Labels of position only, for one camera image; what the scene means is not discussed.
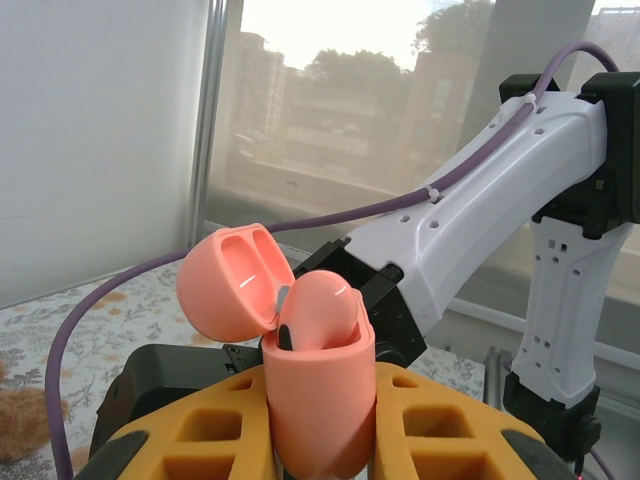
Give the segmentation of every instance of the table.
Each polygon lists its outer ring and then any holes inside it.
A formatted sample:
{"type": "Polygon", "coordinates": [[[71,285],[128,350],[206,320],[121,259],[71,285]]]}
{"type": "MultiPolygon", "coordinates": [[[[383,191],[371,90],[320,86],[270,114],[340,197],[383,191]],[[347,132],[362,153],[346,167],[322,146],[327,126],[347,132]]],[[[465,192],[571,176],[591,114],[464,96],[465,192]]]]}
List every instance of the table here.
{"type": "MultiPolygon", "coordinates": [[[[61,392],[70,407],[66,431],[74,458],[87,455],[98,406],[136,348],[149,343],[221,346],[196,333],[182,314],[174,293],[179,265],[175,262],[158,268],[110,293],[80,321],[72,335],[63,361],[61,392]]],[[[100,283],[0,310],[0,358],[8,368],[0,388],[44,387],[47,354],[58,327],[100,283]]],[[[410,368],[482,399],[484,366],[479,363],[430,347],[410,368]]],[[[23,461],[0,464],[0,478],[56,480],[50,445],[23,461]]]]}

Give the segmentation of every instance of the pink earbud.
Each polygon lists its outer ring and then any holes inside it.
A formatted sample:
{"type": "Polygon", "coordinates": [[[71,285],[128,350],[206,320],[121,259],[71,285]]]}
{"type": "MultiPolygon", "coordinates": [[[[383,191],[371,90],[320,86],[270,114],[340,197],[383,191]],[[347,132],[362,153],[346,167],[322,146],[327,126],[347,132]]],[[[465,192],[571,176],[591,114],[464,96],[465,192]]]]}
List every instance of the pink earbud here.
{"type": "Polygon", "coordinates": [[[357,319],[358,299],[346,280],[314,270],[291,286],[278,325],[288,327],[294,351],[324,350],[347,345],[357,319]]]}

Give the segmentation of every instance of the sky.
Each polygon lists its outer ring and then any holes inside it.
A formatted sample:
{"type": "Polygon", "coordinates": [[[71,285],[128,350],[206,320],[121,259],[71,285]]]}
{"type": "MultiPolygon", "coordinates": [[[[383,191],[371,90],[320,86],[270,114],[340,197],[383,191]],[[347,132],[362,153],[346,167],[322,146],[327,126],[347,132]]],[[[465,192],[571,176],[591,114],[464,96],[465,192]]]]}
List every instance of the sky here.
{"type": "MultiPolygon", "coordinates": [[[[244,0],[242,30],[262,35],[284,63],[304,68],[323,49],[365,49],[415,66],[411,42],[416,24],[455,0],[244,0]]],[[[603,7],[637,7],[640,0],[596,0],[603,7]]]]}

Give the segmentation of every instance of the window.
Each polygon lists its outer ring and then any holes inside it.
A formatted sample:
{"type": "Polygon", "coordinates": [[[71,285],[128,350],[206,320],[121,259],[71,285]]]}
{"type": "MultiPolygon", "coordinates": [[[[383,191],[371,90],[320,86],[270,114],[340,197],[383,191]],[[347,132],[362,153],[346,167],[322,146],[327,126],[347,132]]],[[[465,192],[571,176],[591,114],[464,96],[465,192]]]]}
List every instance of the window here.
{"type": "MultiPolygon", "coordinates": [[[[640,0],[564,3],[245,0],[241,23],[228,27],[232,61],[223,71],[207,220],[268,224],[405,193],[486,126],[504,79],[540,71],[570,41],[592,40],[621,68],[640,70],[640,0]]],[[[579,90],[597,71],[577,55],[556,80],[579,90]]],[[[278,240],[314,251],[353,227],[278,240]]],[[[523,315],[532,251],[525,228],[462,298],[523,315]]],[[[631,302],[639,292],[638,258],[636,231],[613,275],[613,297],[631,302]]]]}

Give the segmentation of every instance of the open case lid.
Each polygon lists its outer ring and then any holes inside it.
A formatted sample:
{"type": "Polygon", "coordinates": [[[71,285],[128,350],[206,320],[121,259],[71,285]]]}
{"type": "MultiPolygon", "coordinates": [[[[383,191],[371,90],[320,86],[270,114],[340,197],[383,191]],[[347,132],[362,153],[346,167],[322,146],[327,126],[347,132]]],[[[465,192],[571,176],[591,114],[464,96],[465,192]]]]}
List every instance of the open case lid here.
{"type": "Polygon", "coordinates": [[[274,238],[253,224],[198,243],[178,271],[176,289],[196,330],[219,342],[242,342],[276,328],[278,292],[294,281],[274,238]]]}

